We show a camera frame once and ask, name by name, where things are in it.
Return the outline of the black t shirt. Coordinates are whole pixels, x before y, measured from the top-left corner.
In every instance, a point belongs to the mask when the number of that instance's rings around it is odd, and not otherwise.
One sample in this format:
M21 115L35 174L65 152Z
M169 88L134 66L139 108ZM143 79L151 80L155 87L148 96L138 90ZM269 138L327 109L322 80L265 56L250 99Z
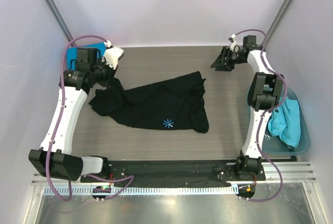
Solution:
M196 71L125 90L115 78L108 88L96 90L89 105L97 114L132 128L207 133L204 82Z

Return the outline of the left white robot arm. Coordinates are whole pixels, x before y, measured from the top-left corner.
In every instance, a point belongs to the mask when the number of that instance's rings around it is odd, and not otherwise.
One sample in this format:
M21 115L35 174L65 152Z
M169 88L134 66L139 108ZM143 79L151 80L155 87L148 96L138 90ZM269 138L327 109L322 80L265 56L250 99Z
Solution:
M107 48L103 53L94 47L79 47L74 69L63 72L58 103L46 137L28 159L39 174L68 181L92 174L99 182L110 177L107 159L101 156L77 157L71 154L75 126L90 89L95 84L108 86L116 73L123 49Z

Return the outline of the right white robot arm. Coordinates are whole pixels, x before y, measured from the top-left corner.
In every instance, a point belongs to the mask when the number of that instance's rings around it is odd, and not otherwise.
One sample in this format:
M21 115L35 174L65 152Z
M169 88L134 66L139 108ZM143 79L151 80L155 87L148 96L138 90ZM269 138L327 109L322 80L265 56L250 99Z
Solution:
M229 38L230 45L222 48L211 67L217 71L232 71L236 64L251 66L254 77L247 95L250 122L236 163L223 168L221 172L230 179L251 180L263 173L262 144L266 126L272 111L279 107L281 94L287 93L287 89L284 77L269 64L265 48L257 44L256 36L245 36L242 44L238 44L236 36L233 34Z

